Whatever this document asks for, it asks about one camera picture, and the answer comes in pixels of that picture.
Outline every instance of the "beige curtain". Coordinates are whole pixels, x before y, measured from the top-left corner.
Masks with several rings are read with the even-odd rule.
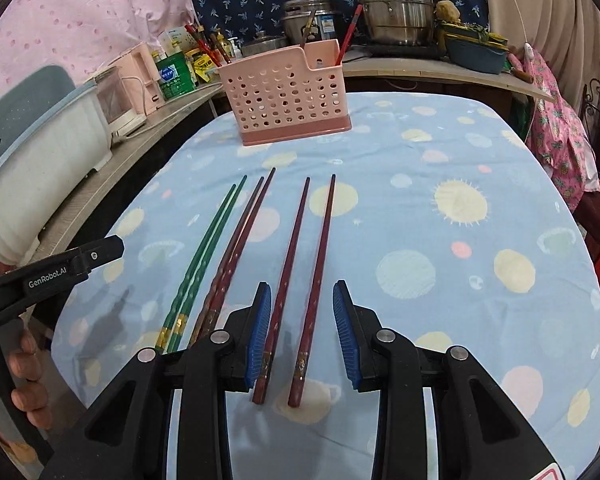
[[[600,78],[600,12],[591,0],[489,0],[491,30],[522,46],[525,34],[578,111],[584,84]]]

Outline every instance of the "perforated plastic basket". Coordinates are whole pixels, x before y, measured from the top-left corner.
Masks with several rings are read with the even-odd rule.
[[[245,146],[351,128],[338,40],[288,46],[218,69]]]

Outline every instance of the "silver bolt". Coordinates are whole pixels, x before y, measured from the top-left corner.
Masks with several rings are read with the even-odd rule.
[[[378,332],[376,332],[376,337],[383,343],[392,343],[395,341],[395,333],[385,328],[378,330]]]
[[[458,361],[465,361],[469,357],[469,351],[463,346],[454,346],[451,349],[451,357]]]
[[[211,334],[211,342],[220,345],[229,341],[229,333],[225,330],[216,330]]]
[[[138,361],[141,363],[150,363],[155,359],[155,350],[153,348],[143,348],[138,352]]]

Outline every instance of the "green chopstick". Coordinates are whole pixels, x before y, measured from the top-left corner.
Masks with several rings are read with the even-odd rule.
[[[167,352],[175,352],[178,350],[178,346],[180,345],[182,335],[184,334],[184,329],[187,325],[187,321],[189,320],[189,315],[191,314],[193,302],[196,300],[198,290],[200,290],[200,283],[202,283],[202,278],[204,278],[205,276],[206,268],[208,267],[209,261],[211,261],[211,256],[214,250],[216,249],[216,245],[218,244],[218,240],[220,239],[222,230],[224,229],[224,226],[226,225],[226,222],[229,219],[232,210],[234,209],[235,201],[238,199],[238,195],[240,194],[242,186],[244,186],[246,180],[247,176],[245,175],[240,181],[240,184],[238,184],[238,189],[235,190],[234,196],[231,198],[231,202],[229,202],[229,205],[224,211],[222,219],[218,224],[218,227],[216,228],[216,232],[214,232],[214,235],[211,238],[211,241],[209,242],[208,248],[206,249],[205,254],[202,256],[202,260],[200,261],[200,267],[196,271],[196,275],[194,276],[190,284],[187,297],[183,301],[182,309],[176,319],[176,325],[173,329],[173,333],[171,334]]]
[[[160,329],[160,332],[158,333],[158,340],[155,343],[155,349],[158,353],[162,353],[167,348],[167,343],[169,341],[169,336],[171,335],[171,329],[173,328],[173,323],[176,321],[176,316],[178,315],[178,311],[180,310],[180,303],[182,302],[184,295],[187,292],[187,288],[189,287],[189,282],[193,277],[193,273],[195,272],[196,268],[198,267],[198,263],[200,262],[200,258],[203,256],[206,245],[208,244],[209,239],[211,238],[211,236],[214,232],[214,229],[216,228],[216,225],[218,224],[218,221],[220,220],[220,218],[222,216],[222,212],[224,211],[224,208],[227,206],[227,203],[229,202],[229,199],[231,198],[234,190],[235,190],[235,184],[233,184],[231,186],[231,189],[226,194],[226,196],[224,197],[224,200],[222,201],[222,204],[218,208],[216,215],[213,217],[211,224],[209,224],[209,227],[206,229],[205,235],[202,237],[202,240],[200,241],[200,244],[198,245],[196,254],[193,255],[193,259],[191,260],[191,263],[189,264],[189,268],[187,269],[187,272],[184,275],[184,279],[182,280],[182,283],[180,284],[180,286],[178,288],[178,293],[176,294],[176,297],[173,298],[173,301],[171,302],[171,308],[169,309],[169,312],[167,313],[167,317],[164,319],[162,328]]]

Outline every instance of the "blue gripper pad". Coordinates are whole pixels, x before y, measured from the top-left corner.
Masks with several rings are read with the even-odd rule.
[[[258,309],[258,315],[247,347],[247,371],[244,375],[244,382],[249,389],[253,388],[262,366],[262,353],[271,314],[271,287],[269,285],[266,285],[264,293],[260,297],[260,303],[254,306]]]
[[[351,381],[353,388],[357,390],[362,380],[362,374],[360,373],[360,348],[353,333],[344,297],[337,283],[333,286],[333,315],[336,318],[338,338],[340,339],[340,348],[342,349],[347,377]]]

